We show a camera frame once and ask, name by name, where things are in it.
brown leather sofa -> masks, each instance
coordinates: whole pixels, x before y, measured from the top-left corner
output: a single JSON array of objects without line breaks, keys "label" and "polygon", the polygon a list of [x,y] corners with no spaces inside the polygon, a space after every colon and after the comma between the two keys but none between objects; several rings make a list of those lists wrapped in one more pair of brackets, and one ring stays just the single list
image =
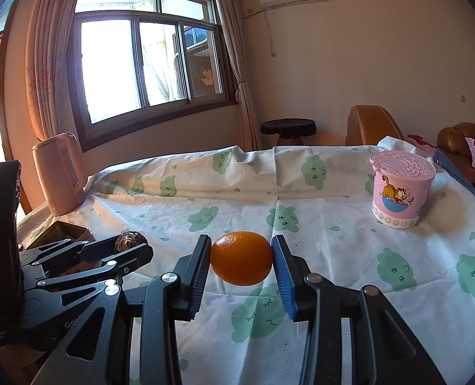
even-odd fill
[{"label": "brown leather sofa", "polygon": [[475,188],[475,168],[472,167],[472,156],[466,137],[475,139],[474,123],[460,123],[442,129],[438,134],[437,145]]},{"label": "brown leather sofa", "polygon": [[386,109],[380,106],[351,108],[346,146],[376,145],[385,136],[403,140],[403,133]]}]

beige curtain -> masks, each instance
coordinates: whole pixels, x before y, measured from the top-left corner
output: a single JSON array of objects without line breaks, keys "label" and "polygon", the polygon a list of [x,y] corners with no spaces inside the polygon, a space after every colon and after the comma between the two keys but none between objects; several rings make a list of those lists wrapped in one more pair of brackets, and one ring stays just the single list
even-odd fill
[{"label": "beige curtain", "polygon": [[243,19],[239,0],[216,0],[230,64],[238,85],[236,101],[241,119],[241,148],[245,152],[261,150],[259,125],[255,116],[254,102],[246,82],[245,45],[243,42]]},{"label": "beige curtain", "polygon": [[26,87],[34,133],[56,136],[56,105],[77,0],[34,0],[26,44]]}]

black stool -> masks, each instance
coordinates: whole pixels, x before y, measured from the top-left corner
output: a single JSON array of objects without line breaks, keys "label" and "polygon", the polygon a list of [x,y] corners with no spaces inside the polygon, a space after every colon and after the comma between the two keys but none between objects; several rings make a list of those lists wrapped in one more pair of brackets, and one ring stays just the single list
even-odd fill
[{"label": "black stool", "polygon": [[277,146],[305,146],[301,136],[316,134],[316,123],[307,118],[281,118],[261,124],[262,134],[278,134]]}]

window frame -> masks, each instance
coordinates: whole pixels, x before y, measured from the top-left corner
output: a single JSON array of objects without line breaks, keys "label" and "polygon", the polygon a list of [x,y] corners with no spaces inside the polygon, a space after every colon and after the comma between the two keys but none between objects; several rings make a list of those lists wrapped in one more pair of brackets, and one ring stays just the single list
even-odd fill
[{"label": "window frame", "polygon": [[[67,47],[67,78],[70,93],[72,115],[77,129],[79,143],[83,152],[93,149],[103,143],[118,137],[144,129],[154,124],[162,123],[173,118],[182,117],[213,108],[235,104],[234,92],[236,79],[230,68],[228,52],[225,46],[223,31],[219,25],[219,16],[214,0],[210,0],[213,13],[209,18],[214,23],[191,19],[182,16],[158,12],[140,12],[135,10],[98,10],[74,14]],[[156,0],[156,9],[161,9],[161,0]],[[85,87],[80,55],[80,33],[83,22],[97,20],[126,19],[131,21],[131,40],[133,45],[134,69],[137,73],[137,88],[141,108],[117,116],[110,117],[97,123],[91,123],[85,98]],[[153,22],[172,24],[177,27],[177,35],[182,39],[182,50],[179,60],[182,66],[185,99],[150,106],[145,87],[144,67],[141,62],[142,48],[139,38],[139,23]],[[221,84],[221,94],[210,94],[198,97],[192,96],[193,83],[188,64],[188,50],[184,36],[184,26],[210,30],[213,34],[214,51],[216,54],[217,71]]]}]

window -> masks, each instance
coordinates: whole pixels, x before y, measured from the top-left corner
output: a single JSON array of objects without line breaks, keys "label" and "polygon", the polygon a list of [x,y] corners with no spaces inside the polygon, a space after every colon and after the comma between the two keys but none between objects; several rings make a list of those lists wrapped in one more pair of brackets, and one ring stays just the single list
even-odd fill
[{"label": "window", "polygon": [[77,0],[67,53],[83,150],[231,104],[213,0]]}]

